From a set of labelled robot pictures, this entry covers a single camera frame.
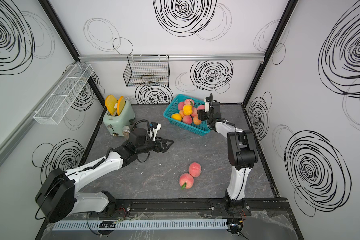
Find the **blue plastic basket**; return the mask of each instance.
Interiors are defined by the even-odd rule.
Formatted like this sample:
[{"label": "blue plastic basket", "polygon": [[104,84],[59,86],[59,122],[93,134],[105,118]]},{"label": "blue plastic basket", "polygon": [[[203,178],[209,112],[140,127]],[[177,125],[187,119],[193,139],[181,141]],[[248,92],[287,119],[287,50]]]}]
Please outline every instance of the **blue plastic basket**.
[{"label": "blue plastic basket", "polygon": [[[184,129],[187,129],[188,131],[194,132],[196,134],[199,134],[201,136],[204,136],[205,134],[209,133],[211,130],[207,127],[206,125],[206,121],[202,121],[202,123],[200,125],[196,125],[193,122],[191,123],[191,125],[188,125],[184,122],[180,122],[177,121],[173,118],[171,118],[172,114],[174,113],[178,113],[179,110],[177,108],[177,105],[179,104],[179,102],[183,102],[185,99],[187,98],[191,98],[188,96],[185,96],[183,94],[179,94],[177,95],[173,101],[169,104],[169,106],[167,107],[167,109],[164,111],[163,115],[164,117],[168,118],[169,122],[178,126],[178,127],[182,127]],[[195,101],[195,108],[197,108],[199,105],[203,105],[204,102],[196,99],[196,98],[191,98]]]}]

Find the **black wire basket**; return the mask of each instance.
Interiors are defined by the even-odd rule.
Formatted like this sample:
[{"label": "black wire basket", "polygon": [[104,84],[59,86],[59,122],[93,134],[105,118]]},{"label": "black wire basket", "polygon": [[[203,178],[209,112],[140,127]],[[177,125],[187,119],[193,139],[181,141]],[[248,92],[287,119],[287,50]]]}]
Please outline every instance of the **black wire basket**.
[{"label": "black wire basket", "polygon": [[127,87],[138,87],[145,82],[158,83],[158,87],[169,86],[169,57],[167,55],[131,55],[127,58],[128,64],[123,74]]}]

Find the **table surface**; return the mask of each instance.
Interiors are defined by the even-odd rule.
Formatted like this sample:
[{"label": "table surface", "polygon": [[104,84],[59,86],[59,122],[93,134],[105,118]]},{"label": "table surface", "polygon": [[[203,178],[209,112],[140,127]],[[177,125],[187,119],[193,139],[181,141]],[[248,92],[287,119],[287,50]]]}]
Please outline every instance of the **table surface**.
[{"label": "table surface", "polygon": [[[226,138],[214,131],[199,136],[170,124],[163,116],[166,107],[132,106],[136,120],[147,119],[162,125],[157,135],[174,140],[170,149],[165,153],[151,151],[146,162],[134,161],[110,172],[83,187],[81,192],[107,190],[116,199],[224,197],[231,177]],[[240,105],[222,105],[221,113],[223,118],[235,123],[236,127],[249,129]],[[141,123],[141,127],[145,128],[146,125]],[[103,157],[109,147],[118,147],[124,141],[124,137],[111,136],[102,124],[86,163]],[[192,188],[182,190],[179,177],[188,172],[192,162],[202,166],[202,173],[194,179]],[[248,176],[245,197],[274,197],[261,160]]]}]

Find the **wire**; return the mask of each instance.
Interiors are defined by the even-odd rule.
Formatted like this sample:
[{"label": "wire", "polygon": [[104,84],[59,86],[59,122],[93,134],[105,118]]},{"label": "wire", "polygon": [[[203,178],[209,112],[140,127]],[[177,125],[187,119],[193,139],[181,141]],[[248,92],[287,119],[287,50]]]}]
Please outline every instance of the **wire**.
[{"label": "wire", "polygon": [[247,216],[245,215],[245,212],[243,210],[241,210],[244,213],[245,219],[247,219]]},{"label": "wire", "polygon": [[144,161],[140,161],[139,156],[137,156],[137,160],[138,160],[139,162],[145,162],[146,160],[148,160],[148,158],[149,158],[149,152],[148,152],[147,158],[146,158]]},{"label": "wire", "polygon": [[142,119],[142,120],[139,120],[139,121],[135,122],[135,124],[133,124],[132,127],[131,127],[131,131],[134,129],[134,127],[135,127],[137,124],[139,124],[139,123],[141,123],[141,122],[146,122],[146,123],[147,123],[148,136],[149,136],[149,132],[151,132],[151,133],[152,133],[152,136],[150,137],[150,139],[153,140],[153,138],[154,138],[154,129],[153,129],[153,127],[150,125],[149,121],[146,120],[146,119]]},{"label": "wire", "polygon": [[243,215],[241,213],[240,213],[240,216],[241,216],[241,222],[244,222]]},{"label": "wire", "polygon": [[245,172],[246,172],[246,171],[247,171],[247,168],[244,169],[243,183],[241,184],[241,188],[240,188],[239,194],[236,196],[235,200],[233,201],[233,209],[235,209],[236,200],[238,199],[239,195],[241,194],[241,190],[242,190],[242,188],[243,188],[243,186],[244,186]]},{"label": "wire", "polygon": [[51,189],[48,191],[48,193],[45,195],[45,198],[44,198],[44,200],[41,202],[41,204],[40,204],[40,206],[39,206],[39,209],[36,211],[36,214],[35,214],[35,219],[36,219],[36,220],[41,220],[41,219],[44,219],[44,218],[45,218],[45,217],[38,218],[38,217],[37,217],[37,214],[39,213],[39,211],[40,211],[40,209],[41,209],[41,206],[44,204],[44,202],[45,202],[45,200],[47,199],[49,193],[50,193],[62,180],[64,180],[64,178],[59,178],[59,179],[57,180],[57,182],[56,182],[56,183],[51,187]]},{"label": "wire", "polygon": [[244,234],[242,232],[238,232],[237,233],[239,236],[245,237]]},{"label": "wire", "polygon": [[125,217],[127,215],[127,212],[125,211],[125,208],[120,207],[120,208],[117,209],[117,211],[121,211],[121,210],[124,210],[124,217]]},{"label": "wire", "polygon": [[92,231],[92,229],[89,227],[89,224],[88,224],[88,215],[89,215],[90,212],[87,212],[87,226],[88,228],[91,230],[91,232],[97,236],[101,236],[101,234],[98,234],[98,233],[95,233],[94,231]]},{"label": "wire", "polygon": [[211,126],[211,125],[213,125],[213,124],[215,124],[217,122],[226,123],[226,124],[231,125],[231,126],[236,128],[235,124],[231,123],[231,122],[228,122],[228,120],[215,120],[215,121],[211,122],[210,124],[208,124],[208,128],[209,128],[209,126]]},{"label": "wire", "polygon": [[75,173],[77,173],[77,172],[82,172],[82,171],[83,171],[83,170],[75,171],[75,172],[73,172],[73,173],[71,173],[71,174],[68,174],[67,177],[70,176],[70,175],[73,175],[73,174],[75,174]]}]

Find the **white wire shelf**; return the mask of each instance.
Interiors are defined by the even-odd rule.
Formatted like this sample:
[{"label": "white wire shelf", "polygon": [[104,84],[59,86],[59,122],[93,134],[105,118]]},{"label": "white wire shelf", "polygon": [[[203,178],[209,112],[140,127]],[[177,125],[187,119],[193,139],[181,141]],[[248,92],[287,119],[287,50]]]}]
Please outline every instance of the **white wire shelf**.
[{"label": "white wire shelf", "polygon": [[56,89],[36,112],[33,119],[40,124],[59,124],[92,73],[90,64],[75,64],[69,72],[64,74],[61,83],[55,86]]}]

